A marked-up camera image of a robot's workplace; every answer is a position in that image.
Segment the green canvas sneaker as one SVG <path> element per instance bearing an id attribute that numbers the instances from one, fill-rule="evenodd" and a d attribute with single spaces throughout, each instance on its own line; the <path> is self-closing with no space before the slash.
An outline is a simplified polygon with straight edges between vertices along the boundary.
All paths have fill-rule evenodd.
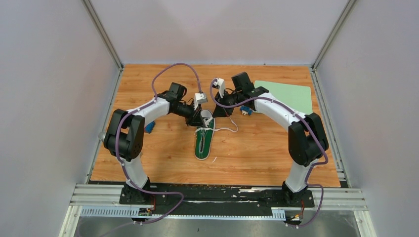
<path id="1" fill-rule="evenodd" d="M 204 126 L 197 128 L 195 131 L 194 154 L 197 159 L 205 160 L 210 155 L 216 122 L 210 110 L 202 110 L 201 117 L 204 121 Z"/>

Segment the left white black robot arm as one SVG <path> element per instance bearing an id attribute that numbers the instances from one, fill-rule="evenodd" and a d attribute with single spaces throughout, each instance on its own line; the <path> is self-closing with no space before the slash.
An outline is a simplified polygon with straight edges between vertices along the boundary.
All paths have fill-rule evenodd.
<path id="1" fill-rule="evenodd" d="M 204 126 L 201 104 L 207 102 L 203 92 L 195 93 L 191 103 L 183 100 L 187 88 L 173 82 L 169 90 L 158 93 L 148 103 L 131 110 L 117 109 L 102 138 L 103 146 L 121 164 L 126 182 L 121 191 L 121 204 L 145 204 L 156 192 L 150 190 L 141 152 L 146 127 L 168 114 L 185 118 L 187 126 Z"/>

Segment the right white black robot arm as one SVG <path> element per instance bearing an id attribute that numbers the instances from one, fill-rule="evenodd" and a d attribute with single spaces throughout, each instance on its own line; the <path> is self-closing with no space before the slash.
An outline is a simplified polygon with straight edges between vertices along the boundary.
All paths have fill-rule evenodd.
<path id="1" fill-rule="evenodd" d="M 218 90 L 216 94 L 210 94 L 216 109 L 230 113 L 236 107 L 247 106 L 266 115 L 287 132 L 288 151 L 293 162 L 278 198 L 288 206 L 295 206 L 311 186 L 308 179 L 313 169 L 329 162 L 326 153 L 329 142 L 321 117 L 317 113 L 295 110 L 265 87 L 255 87 L 246 72 L 233 76 L 232 81 L 235 87 L 232 93 L 226 92 L 223 79 L 211 81 L 210 89 Z"/>

